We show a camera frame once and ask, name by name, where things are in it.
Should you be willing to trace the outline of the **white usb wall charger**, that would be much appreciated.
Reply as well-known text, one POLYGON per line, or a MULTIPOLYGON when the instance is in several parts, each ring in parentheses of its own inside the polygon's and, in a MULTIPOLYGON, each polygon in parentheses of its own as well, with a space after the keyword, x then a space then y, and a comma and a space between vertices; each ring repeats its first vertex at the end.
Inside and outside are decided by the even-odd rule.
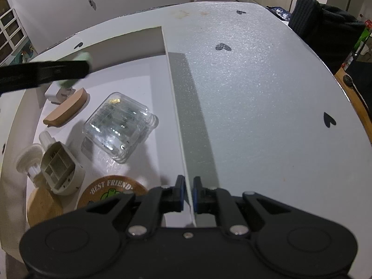
POLYGON ((57 82, 52 83, 45 92, 45 98, 55 105, 60 105, 72 94, 75 93, 74 88, 63 88, 57 82))

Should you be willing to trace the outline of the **green elephant round coaster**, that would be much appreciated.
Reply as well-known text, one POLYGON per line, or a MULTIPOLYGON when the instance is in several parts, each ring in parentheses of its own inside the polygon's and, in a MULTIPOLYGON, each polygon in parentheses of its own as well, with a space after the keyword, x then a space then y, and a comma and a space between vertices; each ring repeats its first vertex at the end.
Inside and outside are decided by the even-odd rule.
POLYGON ((104 176, 96 179, 86 187, 78 200, 76 208, 80 209, 91 203, 96 203, 119 193, 129 191, 134 192, 138 196, 148 193, 148 190, 141 183, 130 177, 121 175, 104 176))

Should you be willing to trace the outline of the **half round wooden coaster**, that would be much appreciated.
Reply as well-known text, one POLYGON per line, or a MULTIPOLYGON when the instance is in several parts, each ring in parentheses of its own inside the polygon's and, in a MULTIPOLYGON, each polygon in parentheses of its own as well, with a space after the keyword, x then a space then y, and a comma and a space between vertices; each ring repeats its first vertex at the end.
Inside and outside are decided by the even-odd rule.
POLYGON ((76 91, 43 119, 43 124, 49 127, 61 127, 82 109, 88 99, 84 88, 76 91))

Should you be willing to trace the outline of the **mint green round lid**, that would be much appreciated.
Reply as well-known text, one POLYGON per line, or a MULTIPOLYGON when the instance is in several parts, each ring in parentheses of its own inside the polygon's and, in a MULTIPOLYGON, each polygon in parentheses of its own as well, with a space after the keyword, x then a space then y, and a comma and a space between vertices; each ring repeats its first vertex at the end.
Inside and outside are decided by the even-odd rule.
POLYGON ((90 73, 92 56, 89 52, 80 52, 71 61, 62 66, 62 79, 57 83, 61 88, 72 88, 79 80, 84 79, 90 73))

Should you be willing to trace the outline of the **clear plastic ribbed container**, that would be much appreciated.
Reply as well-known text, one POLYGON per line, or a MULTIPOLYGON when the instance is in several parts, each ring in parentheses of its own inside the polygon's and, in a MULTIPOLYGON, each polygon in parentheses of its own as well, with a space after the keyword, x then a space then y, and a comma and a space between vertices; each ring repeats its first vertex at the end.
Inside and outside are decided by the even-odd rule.
POLYGON ((114 92, 87 119, 83 133, 111 159, 124 164, 158 124, 147 106, 114 92))

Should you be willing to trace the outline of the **white shallow cardboard box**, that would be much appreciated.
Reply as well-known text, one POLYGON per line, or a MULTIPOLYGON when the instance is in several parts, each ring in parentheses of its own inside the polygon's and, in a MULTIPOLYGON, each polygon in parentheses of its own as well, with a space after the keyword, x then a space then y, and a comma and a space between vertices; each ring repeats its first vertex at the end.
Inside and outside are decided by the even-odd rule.
POLYGON ((1 97, 1 248, 14 258, 36 222, 187 174, 163 29, 67 46, 35 59, 88 60, 66 101, 52 103, 56 84, 1 97))

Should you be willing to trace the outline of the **white plastic suction hook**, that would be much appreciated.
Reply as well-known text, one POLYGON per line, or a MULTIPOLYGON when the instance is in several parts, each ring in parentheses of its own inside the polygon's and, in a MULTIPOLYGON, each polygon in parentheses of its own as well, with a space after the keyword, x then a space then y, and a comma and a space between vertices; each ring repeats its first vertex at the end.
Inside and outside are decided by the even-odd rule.
POLYGON ((80 189, 85 170, 68 147, 46 130, 39 143, 24 148, 16 161, 17 172, 26 174, 35 187, 47 186, 52 193, 72 195, 80 189))

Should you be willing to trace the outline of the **round plain wooden coaster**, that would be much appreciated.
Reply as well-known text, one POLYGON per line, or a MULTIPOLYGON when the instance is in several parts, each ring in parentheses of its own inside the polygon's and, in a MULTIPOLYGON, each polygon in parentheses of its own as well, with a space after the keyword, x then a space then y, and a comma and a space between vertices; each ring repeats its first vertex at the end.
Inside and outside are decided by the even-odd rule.
POLYGON ((64 213, 62 203, 57 195, 40 187, 34 189, 27 201, 27 221, 30 227, 64 213))

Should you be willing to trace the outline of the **white dark drawer cabinet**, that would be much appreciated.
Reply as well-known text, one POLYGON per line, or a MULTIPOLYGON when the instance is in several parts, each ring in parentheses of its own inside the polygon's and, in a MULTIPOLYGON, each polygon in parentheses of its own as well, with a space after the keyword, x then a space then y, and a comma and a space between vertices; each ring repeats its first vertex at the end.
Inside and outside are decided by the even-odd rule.
POLYGON ((19 20, 16 11, 8 0, 1 0, 1 64, 4 64, 12 54, 27 39, 27 34, 19 20))

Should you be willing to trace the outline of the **black fabric chair back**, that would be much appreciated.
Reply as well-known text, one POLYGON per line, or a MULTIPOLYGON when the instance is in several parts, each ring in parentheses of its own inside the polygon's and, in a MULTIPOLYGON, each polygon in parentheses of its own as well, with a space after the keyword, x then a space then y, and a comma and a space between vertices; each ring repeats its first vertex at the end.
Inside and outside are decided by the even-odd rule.
POLYGON ((357 44, 365 24, 338 7, 317 0, 297 0, 289 27, 336 74, 357 44))

